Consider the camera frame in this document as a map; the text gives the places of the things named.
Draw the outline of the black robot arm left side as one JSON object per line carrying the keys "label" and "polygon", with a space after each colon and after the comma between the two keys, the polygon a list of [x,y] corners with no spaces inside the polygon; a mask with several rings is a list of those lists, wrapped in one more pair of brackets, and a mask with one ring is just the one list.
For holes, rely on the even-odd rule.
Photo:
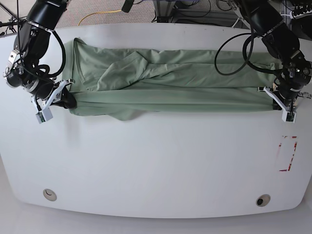
{"label": "black robot arm left side", "polygon": [[[300,51],[298,37],[266,0],[230,0],[228,4],[251,30],[242,48],[245,63],[256,71],[275,75],[279,80],[276,90],[268,87],[258,90],[273,99],[273,109],[281,110],[285,121],[293,121],[296,115],[294,103],[302,95],[302,88],[312,81],[312,63]],[[261,37],[269,54],[281,61],[281,69],[262,69],[249,61],[251,52],[247,51],[247,46],[253,45],[255,37]]]}

